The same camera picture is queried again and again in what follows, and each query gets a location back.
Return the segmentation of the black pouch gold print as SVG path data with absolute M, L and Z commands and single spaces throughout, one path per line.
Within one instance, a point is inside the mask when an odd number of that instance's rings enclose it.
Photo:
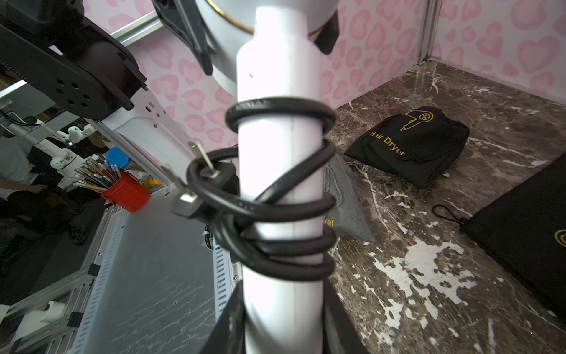
M 565 322 L 565 155 L 506 187 L 482 181 L 469 192 L 469 218 L 436 202 L 430 211 L 459 230 Z

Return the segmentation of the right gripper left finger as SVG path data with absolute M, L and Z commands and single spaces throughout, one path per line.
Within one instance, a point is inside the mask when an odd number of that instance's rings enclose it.
M 243 281 L 236 284 L 200 354 L 241 354 L 245 348 L 246 309 Z

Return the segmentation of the white hair dryer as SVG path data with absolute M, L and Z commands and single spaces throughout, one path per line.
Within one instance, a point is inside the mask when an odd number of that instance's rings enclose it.
M 260 181 L 254 169 L 266 160 L 246 162 L 240 142 L 188 167 L 191 190 L 211 209 L 213 236 L 243 268 L 245 353 L 323 353 L 324 280 L 335 270 L 336 242 L 323 223 L 335 205 L 322 177 L 335 153 L 330 131 L 313 155 L 316 171 L 301 162 Z

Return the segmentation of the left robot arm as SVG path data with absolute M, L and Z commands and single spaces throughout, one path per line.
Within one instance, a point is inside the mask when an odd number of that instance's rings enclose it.
M 305 162 L 333 128 L 321 100 L 321 56 L 339 36 L 336 1 L 155 1 L 163 27 L 237 102 L 225 115 L 260 181 Z M 108 137 L 155 159 L 168 181 L 196 154 L 150 91 L 135 57 L 84 13 L 81 1 L 3 1 L 1 63 Z

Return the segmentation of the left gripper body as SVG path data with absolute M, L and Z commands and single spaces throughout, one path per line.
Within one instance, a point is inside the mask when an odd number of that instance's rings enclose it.
M 205 75 L 235 75 L 236 56 L 254 34 L 259 7 L 289 7 L 307 17 L 308 38 L 329 55 L 339 36 L 337 1 L 154 1 L 159 20 L 186 44 Z

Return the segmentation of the plain black pouch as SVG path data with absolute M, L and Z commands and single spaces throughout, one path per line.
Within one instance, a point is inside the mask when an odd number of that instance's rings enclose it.
M 344 153 L 423 188 L 460 156 L 470 135 L 442 109 L 422 106 L 386 118 L 358 137 Z

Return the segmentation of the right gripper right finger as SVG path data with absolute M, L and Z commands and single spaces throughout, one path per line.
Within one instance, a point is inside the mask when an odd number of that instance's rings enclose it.
M 324 354 L 368 354 L 329 280 L 324 280 L 323 330 Z

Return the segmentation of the grey hair dryer pouch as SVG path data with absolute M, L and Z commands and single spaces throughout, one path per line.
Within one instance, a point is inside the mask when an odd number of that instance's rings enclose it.
M 335 198 L 335 206 L 324 220 L 336 235 L 353 237 L 367 243 L 377 243 L 368 224 L 357 195 L 357 187 L 352 180 L 352 171 L 340 154 L 336 153 L 324 165 L 324 191 Z

